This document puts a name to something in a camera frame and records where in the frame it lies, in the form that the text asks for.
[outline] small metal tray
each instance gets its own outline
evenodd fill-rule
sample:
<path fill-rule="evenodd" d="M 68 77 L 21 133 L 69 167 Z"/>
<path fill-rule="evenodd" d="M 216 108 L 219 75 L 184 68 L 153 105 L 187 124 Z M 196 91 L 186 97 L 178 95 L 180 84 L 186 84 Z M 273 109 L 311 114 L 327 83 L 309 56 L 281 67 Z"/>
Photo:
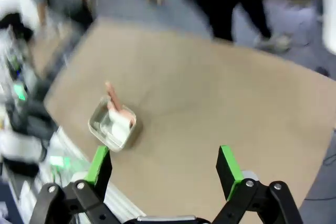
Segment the small metal tray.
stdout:
<path fill-rule="evenodd" d="M 112 134 L 108 134 L 103 129 L 105 127 L 111 128 L 113 122 L 109 117 L 109 110 L 107 108 L 107 103 L 110 101 L 108 96 L 103 97 L 93 115 L 89 119 L 89 130 L 90 132 L 98 138 L 104 145 L 106 145 L 110 150 L 114 152 L 119 152 L 124 149 L 126 146 L 130 146 L 134 140 L 138 137 L 141 131 L 141 123 L 137 118 L 136 114 L 129 109 L 128 107 L 123 105 L 123 108 L 129 111 L 135 118 L 135 123 L 131 127 L 130 134 L 127 139 L 122 142 L 119 139 L 116 139 Z"/>

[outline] black pants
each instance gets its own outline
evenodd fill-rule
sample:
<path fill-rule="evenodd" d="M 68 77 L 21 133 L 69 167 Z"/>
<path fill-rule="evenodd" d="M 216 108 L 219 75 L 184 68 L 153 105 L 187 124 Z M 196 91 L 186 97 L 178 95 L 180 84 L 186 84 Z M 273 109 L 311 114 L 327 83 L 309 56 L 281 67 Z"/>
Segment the black pants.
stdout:
<path fill-rule="evenodd" d="M 89 29 L 93 23 L 93 16 L 85 1 L 83 1 L 82 8 L 77 13 L 70 15 L 69 18 L 77 22 L 84 31 Z"/>
<path fill-rule="evenodd" d="M 216 38 L 233 41 L 232 13 L 238 3 L 241 3 L 262 36 L 271 37 L 271 31 L 266 23 L 263 0 L 196 0 L 196 2 L 208 16 Z"/>

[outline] table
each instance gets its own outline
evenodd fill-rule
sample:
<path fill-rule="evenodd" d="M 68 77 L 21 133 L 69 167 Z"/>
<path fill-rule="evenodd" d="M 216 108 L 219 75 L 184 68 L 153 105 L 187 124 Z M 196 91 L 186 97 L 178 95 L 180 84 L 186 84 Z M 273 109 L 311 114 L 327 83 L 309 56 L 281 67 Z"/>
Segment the table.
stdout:
<path fill-rule="evenodd" d="M 99 21 L 60 73 L 46 108 L 93 158 L 88 120 L 110 80 L 143 122 L 134 145 L 111 153 L 111 181 L 148 215 L 213 220 L 225 199 L 215 164 L 229 145 L 264 184 L 285 181 L 300 205 L 334 126 L 334 81 L 224 41 Z M 260 223 L 247 213 L 242 223 Z"/>

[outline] shoe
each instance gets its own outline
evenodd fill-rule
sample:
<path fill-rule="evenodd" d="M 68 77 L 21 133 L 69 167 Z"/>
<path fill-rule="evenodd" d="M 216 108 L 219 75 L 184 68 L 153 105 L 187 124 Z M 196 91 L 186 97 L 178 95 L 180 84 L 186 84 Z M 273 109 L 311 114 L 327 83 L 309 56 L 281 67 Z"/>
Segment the shoe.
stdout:
<path fill-rule="evenodd" d="M 290 48 L 291 38 L 288 35 L 272 35 L 270 39 L 258 37 L 255 47 L 261 50 L 271 50 L 275 52 L 285 52 Z"/>
<path fill-rule="evenodd" d="M 315 72 L 323 75 L 323 76 L 326 76 L 326 77 L 330 77 L 330 73 L 327 69 L 323 68 L 323 67 L 317 67 L 315 69 Z"/>

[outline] cable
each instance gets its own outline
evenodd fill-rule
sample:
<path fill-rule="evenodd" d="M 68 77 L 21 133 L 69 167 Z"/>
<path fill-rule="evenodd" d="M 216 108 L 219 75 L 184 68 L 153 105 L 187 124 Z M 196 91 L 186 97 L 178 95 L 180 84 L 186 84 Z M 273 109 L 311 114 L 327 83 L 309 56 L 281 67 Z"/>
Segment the cable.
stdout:
<path fill-rule="evenodd" d="M 335 197 L 330 197 L 330 198 L 321 198 L 321 199 L 310 199 L 310 198 L 306 198 L 304 200 L 307 200 L 307 201 L 327 201 L 327 200 L 333 200 L 333 199 L 336 199 L 336 196 Z"/>
<path fill-rule="evenodd" d="M 323 160 L 322 165 L 323 166 L 331 166 L 335 162 L 336 162 L 336 153 L 333 154 L 333 155 L 331 155 L 331 156 L 329 156 L 329 157 L 326 157 Z M 333 200 L 333 199 L 336 199 L 336 196 L 329 197 L 329 198 L 317 198 L 317 199 L 306 198 L 304 200 L 306 200 L 306 201 L 327 201 L 327 200 Z"/>

